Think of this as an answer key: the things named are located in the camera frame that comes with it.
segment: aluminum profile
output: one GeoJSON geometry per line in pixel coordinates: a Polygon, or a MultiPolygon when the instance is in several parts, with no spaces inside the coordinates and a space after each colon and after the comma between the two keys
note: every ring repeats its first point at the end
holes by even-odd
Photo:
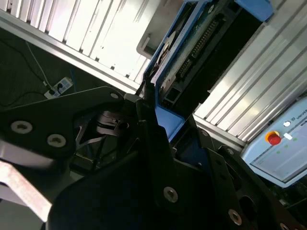
{"type": "Polygon", "coordinates": [[[0,0],[0,25],[71,64],[80,68],[85,64],[86,71],[115,87],[134,92],[141,82],[140,70],[149,63],[137,53],[137,43],[159,3],[159,0],[0,0]]]}
{"type": "Polygon", "coordinates": [[[250,142],[307,87],[307,1],[276,3],[195,115],[250,142]]]}

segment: blue machine housing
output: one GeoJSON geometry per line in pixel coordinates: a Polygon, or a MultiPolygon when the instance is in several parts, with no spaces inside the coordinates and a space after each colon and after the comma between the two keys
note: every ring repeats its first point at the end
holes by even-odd
{"type": "MultiPolygon", "coordinates": [[[[151,82],[156,86],[156,115],[158,119],[159,125],[163,126],[166,129],[168,140],[171,141],[176,133],[181,129],[181,127],[185,123],[185,119],[182,116],[179,116],[172,111],[162,107],[159,102],[158,97],[158,90],[162,84],[163,76],[165,75],[166,69],[169,67],[171,61],[175,57],[176,53],[179,51],[180,47],[182,46],[183,42],[185,41],[186,37],[188,36],[190,30],[193,28],[195,22],[202,14],[202,11],[207,3],[212,2],[212,0],[185,0],[182,4],[176,19],[174,20],[173,24],[171,25],[169,31],[163,38],[161,44],[159,45],[158,49],[156,50],[153,58],[148,65],[148,68],[145,72],[148,72],[152,69],[155,65],[156,59],[159,56],[167,38],[170,36],[173,27],[175,26],[177,20],[179,19],[180,14],[183,12],[184,7],[187,3],[195,2],[197,5],[195,6],[192,14],[188,18],[186,24],[184,25],[183,29],[181,30],[180,34],[178,35],[176,41],[174,42],[166,60],[160,66],[159,70],[156,72],[154,77],[152,78],[151,82]]],[[[266,0],[236,0],[237,4],[241,7],[245,8],[248,12],[253,14],[257,19],[260,21],[267,20],[273,14],[273,8],[271,4],[266,0]]]]}

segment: screw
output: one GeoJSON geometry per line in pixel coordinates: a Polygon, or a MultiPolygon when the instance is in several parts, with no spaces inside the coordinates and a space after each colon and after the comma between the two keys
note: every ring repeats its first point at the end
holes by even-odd
{"type": "Polygon", "coordinates": [[[51,134],[47,138],[47,143],[48,145],[55,147],[55,148],[61,148],[65,146],[66,144],[66,139],[60,134],[51,134]]]}
{"type": "Polygon", "coordinates": [[[201,133],[202,133],[205,137],[208,136],[208,133],[207,133],[205,130],[202,130],[201,133]]]}
{"type": "Polygon", "coordinates": [[[288,227],[284,223],[280,223],[280,227],[282,230],[289,230],[288,227]]]}
{"type": "Polygon", "coordinates": [[[214,9],[214,5],[212,5],[212,6],[210,7],[210,9],[208,10],[208,13],[211,13],[211,12],[213,11],[213,9],[214,9]]]}
{"type": "Polygon", "coordinates": [[[15,133],[27,134],[32,131],[33,126],[27,121],[14,121],[11,123],[11,129],[15,133]]]}
{"type": "Polygon", "coordinates": [[[230,217],[230,219],[238,226],[240,226],[242,224],[242,219],[240,217],[240,215],[233,209],[230,209],[228,211],[228,215],[230,217]]]}
{"type": "Polygon", "coordinates": [[[116,94],[116,93],[110,93],[111,97],[115,98],[115,99],[118,99],[119,96],[116,94]]]}
{"type": "Polygon", "coordinates": [[[231,150],[231,149],[227,149],[227,152],[230,154],[230,155],[233,155],[234,152],[231,150]]]}
{"type": "Polygon", "coordinates": [[[178,201],[178,194],[176,190],[172,187],[165,187],[163,190],[163,194],[165,199],[171,203],[176,203],[178,201]]]}

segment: red button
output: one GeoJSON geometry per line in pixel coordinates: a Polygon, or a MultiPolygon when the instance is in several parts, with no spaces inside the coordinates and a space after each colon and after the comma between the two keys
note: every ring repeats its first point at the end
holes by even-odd
{"type": "Polygon", "coordinates": [[[276,133],[268,136],[268,142],[271,145],[278,145],[281,141],[282,141],[282,139],[276,133]]]}

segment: emergency stop button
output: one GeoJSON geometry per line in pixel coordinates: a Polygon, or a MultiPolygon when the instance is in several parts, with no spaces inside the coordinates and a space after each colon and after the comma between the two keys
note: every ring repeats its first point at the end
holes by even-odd
{"type": "Polygon", "coordinates": [[[267,133],[267,135],[265,136],[265,140],[271,145],[278,145],[282,141],[281,137],[279,136],[279,133],[276,131],[267,133]]]}

